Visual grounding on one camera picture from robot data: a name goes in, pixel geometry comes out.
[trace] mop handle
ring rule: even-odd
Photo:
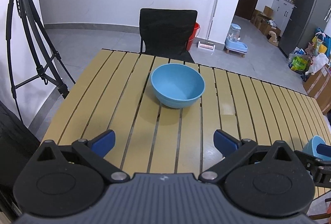
[[[215,17],[215,13],[216,13],[217,3],[218,3],[218,0],[216,0],[215,5],[214,5],[214,10],[213,10],[212,17],[211,17],[211,22],[210,22],[210,25],[209,25],[208,35],[207,35],[207,38],[206,38],[207,40],[209,40],[212,23],[213,23],[213,20],[214,20],[214,17]]]

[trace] blue pet feeder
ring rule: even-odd
[[[157,67],[151,83],[158,100],[171,108],[193,105],[205,90],[205,81],[196,70],[177,63]]]
[[[303,153],[321,160],[331,161],[331,146],[327,146],[320,136],[314,136],[302,149]]]
[[[229,50],[243,54],[242,57],[247,53],[248,47],[242,43],[238,42],[241,27],[237,24],[231,23],[227,38],[225,40],[226,52]]]

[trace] kitchen cabinet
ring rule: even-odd
[[[272,19],[282,31],[280,34],[282,36],[290,20],[294,5],[285,0],[274,0],[271,8],[273,9]]]

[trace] table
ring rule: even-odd
[[[260,145],[284,140],[301,150],[314,135],[330,145],[315,99],[214,67],[185,63],[205,79],[200,101],[184,109],[160,105],[148,78],[168,62],[184,64],[102,49],[58,109],[44,140],[69,145],[112,129],[116,143],[105,159],[131,176],[192,172],[197,177],[222,159],[213,145],[216,129]],[[316,187],[315,197],[329,190]]]

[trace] black tripod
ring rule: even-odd
[[[8,70],[9,70],[9,78],[10,78],[11,91],[13,94],[13,98],[16,103],[19,117],[20,117],[21,121],[23,122],[21,113],[19,111],[19,106],[17,103],[17,95],[16,95],[16,89],[18,89],[19,87],[40,77],[44,81],[45,85],[48,84],[48,81],[51,82],[52,84],[56,85],[58,91],[63,96],[63,98],[66,98],[66,96],[69,94],[67,85],[64,84],[64,82],[62,81],[60,75],[58,74],[58,72],[52,62],[52,60],[54,58],[56,58],[60,62],[60,64],[62,65],[63,69],[68,74],[68,76],[70,77],[72,82],[75,83],[75,81],[73,80],[72,76],[70,75],[70,73],[66,69],[65,65],[61,61],[61,56],[60,56],[59,52],[55,49],[50,38],[48,37],[47,32],[45,31],[45,28],[40,20],[40,17],[38,15],[34,2],[32,0],[16,0],[16,5],[17,5],[18,14],[19,14],[20,18],[22,19],[26,39],[28,41],[29,48],[30,48],[30,51],[31,51],[31,54],[32,54],[32,57],[34,59],[34,62],[36,64],[36,69],[37,69],[36,76],[31,77],[20,84],[17,84],[17,85],[14,84],[12,60],[11,60],[11,53],[10,53],[10,39],[11,39],[11,35],[12,35],[12,18],[13,18],[14,0],[9,0],[8,9],[7,9],[7,21],[6,21]],[[41,51],[43,57],[45,58],[45,61],[46,61],[45,67],[43,67],[40,64],[40,61],[38,59],[38,55],[37,55],[36,49],[34,47],[34,43],[33,43],[31,33],[29,30],[28,20],[29,20],[29,24],[30,24],[32,33],[40,48],[40,51]],[[40,29],[42,35],[44,36],[46,42],[48,43],[49,48],[51,49],[51,52],[52,52],[52,56],[49,56],[49,54],[46,50],[46,47],[40,37],[36,24],[38,25],[38,28]],[[55,79],[46,74],[46,70],[48,68],[52,72]]]

